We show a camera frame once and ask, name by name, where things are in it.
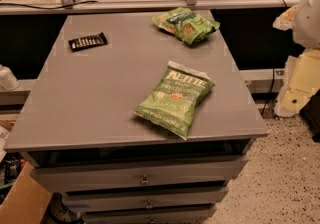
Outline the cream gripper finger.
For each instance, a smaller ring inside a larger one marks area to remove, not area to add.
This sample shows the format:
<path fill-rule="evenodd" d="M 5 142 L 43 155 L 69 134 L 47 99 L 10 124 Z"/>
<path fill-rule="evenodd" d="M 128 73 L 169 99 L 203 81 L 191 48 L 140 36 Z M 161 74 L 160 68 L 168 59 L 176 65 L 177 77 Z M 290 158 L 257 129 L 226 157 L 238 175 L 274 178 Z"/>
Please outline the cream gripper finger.
<path fill-rule="evenodd" d="M 293 27 L 296 8 L 297 6 L 294 5 L 278 16 L 273 22 L 273 27 L 282 31 L 291 29 Z"/>
<path fill-rule="evenodd" d="M 283 86 L 276 98 L 274 112 L 280 117 L 298 114 L 320 90 L 320 50 L 306 49 L 285 63 Z"/>

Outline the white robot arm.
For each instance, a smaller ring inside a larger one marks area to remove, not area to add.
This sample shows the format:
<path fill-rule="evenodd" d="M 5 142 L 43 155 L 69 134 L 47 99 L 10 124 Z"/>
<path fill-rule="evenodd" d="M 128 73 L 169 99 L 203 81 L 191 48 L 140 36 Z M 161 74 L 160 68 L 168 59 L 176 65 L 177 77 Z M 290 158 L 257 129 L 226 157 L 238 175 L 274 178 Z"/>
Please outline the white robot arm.
<path fill-rule="evenodd" d="M 300 0 L 278 16 L 273 27 L 291 29 L 294 42 L 305 48 L 298 57 L 288 57 L 274 106 L 277 116 L 292 117 L 320 90 L 320 0 Z"/>

